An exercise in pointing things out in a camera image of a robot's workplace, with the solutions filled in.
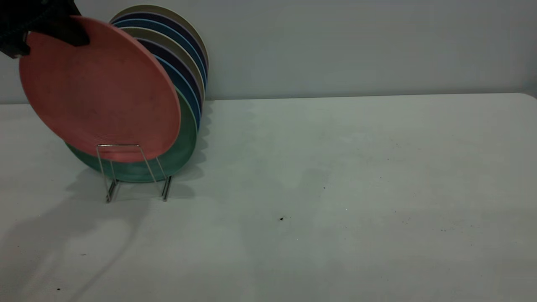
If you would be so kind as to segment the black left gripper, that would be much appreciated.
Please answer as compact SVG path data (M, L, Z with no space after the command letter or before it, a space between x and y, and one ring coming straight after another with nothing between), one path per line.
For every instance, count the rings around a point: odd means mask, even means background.
M71 17L80 15L73 0L2 0L0 51L12 59L29 55L31 48L26 42L29 31L71 46L86 46L90 44L86 29Z

